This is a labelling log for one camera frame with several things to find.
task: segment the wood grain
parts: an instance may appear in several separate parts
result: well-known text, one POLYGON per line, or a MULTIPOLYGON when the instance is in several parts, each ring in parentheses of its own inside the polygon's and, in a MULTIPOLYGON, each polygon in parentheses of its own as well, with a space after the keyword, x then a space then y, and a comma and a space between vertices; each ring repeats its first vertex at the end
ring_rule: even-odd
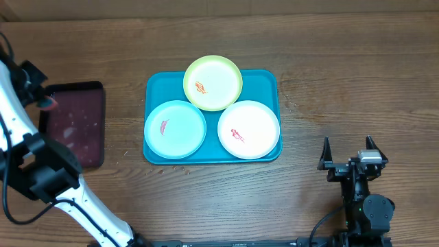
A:
MULTIPOLYGON (((229 18, 2 23, 17 60, 48 84, 99 80, 106 89, 106 154, 91 189, 150 240, 292 239, 341 204, 316 170, 325 135, 336 161, 371 134, 390 159, 373 193, 393 199, 395 246, 439 240, 439 13, 306 14, 229 18), (145 87, 217 54, 278 80, 283 153, 272 163, 157 167, 142 155, 145 87)), ((28 109, 37 124, 38 112, 28 109)), ((10 193, 19 218, 44 205, 10 193)), ((339 215, 318 235, 343 227, 339 215)), ((30 226, 0 215, 5 246, 84 246, 81 226, 55 209, 30 226)))
POLYGON ((436 0, 0 0, 11 21, 437 11, 436 0))

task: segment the cable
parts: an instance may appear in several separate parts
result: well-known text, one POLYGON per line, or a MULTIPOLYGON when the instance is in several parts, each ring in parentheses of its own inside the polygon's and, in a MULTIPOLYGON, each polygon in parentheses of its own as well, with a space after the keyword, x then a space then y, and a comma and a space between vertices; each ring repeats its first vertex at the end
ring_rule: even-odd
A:
POLYGON ((18 225, 25 225, 25 224, 31 224, 32 222, 35 222, 37 219, 39 219, 41 216, 43 216, 46 212, 48 212, 48 210, 50 210, 51 208, 53 208, 55 205, 57 205, 58 203, 62 203, 62 202, 66 202, 69 203, 71 206, 75 207, 79 212, 82 213, 82 215, 84 215, 84 217, 86 219, 89 220, 89 222, 106 238, 108 238, 110 240, 110 242, 112 242, 112 244, 114 244, 116 247, 119 247, 119 245, 117 244, 117 242, 106 232, 104 231, 91 217, 90 215, 84 211, 84 209, 82 209, 76 202, 72 201, 72 200, 67 200, 67 199, 61 199, 61 200, 54 200, 49 206, 47 206, 45 209, 43 209, 39 214, 35 215, 35 217, 33 217, 30 220, 26 220, 26 221, 18 221, 15 220, 14 217, 12 217, 11 213, 9 212, 9 208, 8 208, 8 179, 9 179, 9 167, 10 167, 10 161, 11 161, 11 155, 12 155, 12 141, 11 141, 11 136, 10 133, 8 131, 8 128, 6 127, 5 121, 3 119, 3 117, 0 114, 0 124, 1 127, 3 128, 3 133, 6 137, 6 143, 8 145, 8 149, 6 150, 6 161, 5 161, 5 169, 3 170, 3 194, 2 194, 2 203, 3 203, 3 210, 5 212, 5 215, 7 217, 7 219, 9 221, 11 221, 14 224, 18 224, 18 225))
POLYGON ((6 46, 8 47, 8 53, 9 53, 9 57, 10 59, 13 61, 14 60, 14 50, 12 49, 11 44, 9 43, 9 40, 6 38, 5 34, 3 34, 3 32, 0 32, 0 36, 5 40, 6 42, 6 46))
POLYGON ((352 168, 352 200, 349 203, 352 203, 355 200, 355 183, 357 183, 357 178, 355 177, 355 166, 352 168))
POLYGON ((327 221, 330 217, 333 217, 336 213, 338 213, 339 211, 341 211, 343 209, 344 206, 340 206, 338 208, 336 208, 334 211, 328 213, 327 215, 325 215, 317 224, 316 226, 313 228, 311 234, 309 235, 309 247, 313 246, 313 236, 314 233, 316 233, 317 228, 325 221, 327 221))

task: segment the plate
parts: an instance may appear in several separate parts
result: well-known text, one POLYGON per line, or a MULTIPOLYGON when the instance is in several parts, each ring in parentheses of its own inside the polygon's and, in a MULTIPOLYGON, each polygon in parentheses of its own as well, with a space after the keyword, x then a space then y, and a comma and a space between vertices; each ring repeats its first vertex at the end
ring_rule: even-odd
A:
POLYGON ((224 110, 241 94, 241 72, 225 57, 198 58, 186 70, 183 90, 187 99, 202 110, 224 110))
POLYGON ((206 136, 206 120, 189 102, 172 100, 157 106, 145 122, 144 136, 150 149, 163 158, 193 154, 206 136))
POLYGON ((264 104, 246 100, 228 107, 218 121, 219 141, 227 152, 243 159, 256 159, 276 146, 281 127, 264 104))

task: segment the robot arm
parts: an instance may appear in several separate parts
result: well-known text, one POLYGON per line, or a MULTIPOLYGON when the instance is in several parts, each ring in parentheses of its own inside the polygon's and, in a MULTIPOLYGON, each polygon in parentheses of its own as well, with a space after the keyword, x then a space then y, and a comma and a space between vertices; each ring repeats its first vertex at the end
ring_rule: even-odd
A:
POLYGON ((101 246, 139 246, 139 240, 134 239, 128 223, 111 213, 87 187, 74 154, 62 144, 40 134, 27 116, 26 105, 45 100, 40 83, 46 77, 30 62, 17 66, 2 49, 0 61, 0 114, 3 122, 0 129, 1 179, 31 200, 42 200, 62 209, 101 246), (10 143, 3 134, 4 126, 9 132, 10 143), (19 165, 25 155, 34 155, 35 162, 22 170, 19 165))

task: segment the black cable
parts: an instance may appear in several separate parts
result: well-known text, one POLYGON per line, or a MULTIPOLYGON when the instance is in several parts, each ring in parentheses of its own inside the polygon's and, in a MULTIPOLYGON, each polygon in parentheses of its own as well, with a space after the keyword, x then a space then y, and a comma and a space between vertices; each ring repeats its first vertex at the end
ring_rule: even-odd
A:
POLYGON ((14 50, 12 49, 11 44, 9 43, 9 40, 6 38, 5 34, 3 34, 3 32, 0 32, 0 36, 5 40, 6 42, 6 46, 8 47, 8 53, 9 53, 9 57, 10 59, 13 61, 14 60, 14 50))
POLYGON ((355 200, 355 183, 357 183, 357 178, 355 177, 355 168, 356 168, 356 165, 354 165, 354 167, 352 168, 352 200, 349 202, 349 203, 353 203, 354 202, 354 200, 355 200))
POLYGON ((61 199, 61 200, 55 200, 53 201, 49 206, 47 206, 45 209, 43 209, 39 214, 37 214, 35 217, 33 217, 30 220, 26 221, 18 221, 15 220, 14 217, 12 217, 11 213, 9 212, 8 208, 8 179, 9 179, 9 167, 10 167, 10 161, 11 161, 11 155, 12 155, 12 141, 11 136, 8 131, 8 128, 6 127, 5 121, 3 117, 0 114, 0 124, 3 128, 3 134, 6 137, 6 143, 8 145, 8 149, 6 150, 6 161, 5 161, 5 169, 3 170, 3 194, 2 194, 2 203, 3 203, 3 210, 5 212, 5 215, 9 221, 11 221, 14 224, 18 225, 25 225, 25 224, 31 224, 32 222, 35 222, 37 219, 39 219, 41 216, 43 216, 48 210, 53 208, 58 203, 66 202, 69 203, 71 206, 75 207, 79 212, 81 212, 86 219, 89 220, 89 222, 106 238, 112 242, 116 247, 119 247, 117 242, 106 232, 104 231, 96 222, 90 217, 90 215, 84 211, 76 202, 72 200, 67 199, 61 199))
POLYGON ((344 208, 344 206, 340 206, 338 208, 336 208, 334 211, 328 213, 327 215, 325 215, 317 224, 316 226, 313 228, 311 234, 309 235, 309 247, 313 246, 313 236, 314 233, 316 233, 317 228, 325 221, 327 221, 330 217, 333 217, 336 213, 338 213, 339 211, 341 211, 344 208))

